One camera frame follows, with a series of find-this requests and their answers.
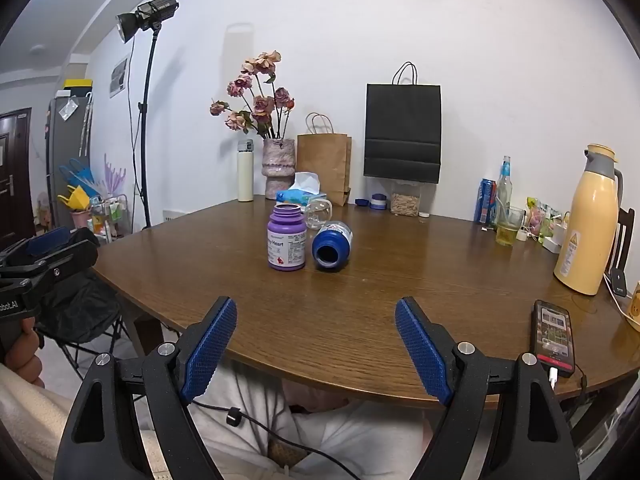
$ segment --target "silver bolt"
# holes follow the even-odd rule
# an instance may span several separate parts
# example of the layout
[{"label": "silver bolt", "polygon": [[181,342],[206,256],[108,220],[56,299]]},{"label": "silver bolt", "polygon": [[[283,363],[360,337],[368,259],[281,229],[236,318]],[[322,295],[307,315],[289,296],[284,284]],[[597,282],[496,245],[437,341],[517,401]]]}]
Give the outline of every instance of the silver bolt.
[{"label": "silver bolt", "polygon": [[458,351],[464,355],[471,355],[476,351],[476,347],[467,341],[463,341],[462,343],[458,343]]},{"label": "silver bolt", "polygon": [[160,355],[171,355],[172,353],[174,353],[174,350],[175,346],[173,343],[162,343],[158,347],[158,353]]},{"label": "silver bolt", "polygon": [[109,354],[100,354],[97,358],[95,358],[95,363],[98,366],[104,366],[109,361],[111,361],[111,356]]},{"label": "silver bolt", "polygon": [[522,362],[526,365],[533,366],[538,362],[536,356],[527,352],[526,354],[522,354]]}]

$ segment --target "purple plastic jar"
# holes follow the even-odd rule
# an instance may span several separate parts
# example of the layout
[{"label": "purple plastic jar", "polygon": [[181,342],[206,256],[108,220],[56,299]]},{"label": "purple plastic jar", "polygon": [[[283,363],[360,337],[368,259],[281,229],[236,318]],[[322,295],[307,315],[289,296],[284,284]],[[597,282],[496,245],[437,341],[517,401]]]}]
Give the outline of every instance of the purple plastic jar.
[{"label": "purple plastic jar", "polygon": [[267,258],[278,270],[298,270],[305,266],[306,224],[297,204],[278,204],[267,224]]}]

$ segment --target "white tissue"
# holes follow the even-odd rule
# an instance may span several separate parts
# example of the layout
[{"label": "white tissue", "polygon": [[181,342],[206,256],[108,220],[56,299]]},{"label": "white tissue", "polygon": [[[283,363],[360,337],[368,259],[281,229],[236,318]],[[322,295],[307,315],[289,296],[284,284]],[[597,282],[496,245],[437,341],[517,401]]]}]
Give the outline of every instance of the white tissue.
[{"label": "white tissue", "polygon": [[320,179],[315,173],[307,173],[306,171],[296,173],[293,186],[289,189],[299,189],[317,195],[320,193]]}]

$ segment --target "dark wooden door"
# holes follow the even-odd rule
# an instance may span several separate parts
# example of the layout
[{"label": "dark wooden door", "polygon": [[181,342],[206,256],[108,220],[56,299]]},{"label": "dark wooden door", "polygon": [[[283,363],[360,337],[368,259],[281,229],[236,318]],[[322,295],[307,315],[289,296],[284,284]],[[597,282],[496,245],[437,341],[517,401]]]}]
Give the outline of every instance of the dark wooden door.
[{"label": "dark wooden door", "polygon": [[35,234],[29,186],[31,109],[0,115],[0,250]]}]

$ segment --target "black paper bag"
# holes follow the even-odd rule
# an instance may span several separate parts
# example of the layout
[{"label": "black paper bag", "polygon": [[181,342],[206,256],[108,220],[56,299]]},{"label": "black paper bag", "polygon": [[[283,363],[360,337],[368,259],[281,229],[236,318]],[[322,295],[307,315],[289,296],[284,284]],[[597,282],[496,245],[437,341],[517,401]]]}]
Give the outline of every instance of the black paper bag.
[{"label": "black paper bag", "polygon": [[[412,84],[399,84],[411,67]],[[437,184],[440,179],[440,86],[418,85],[405,63],[391,85],[367,85],[364,175]]]}]

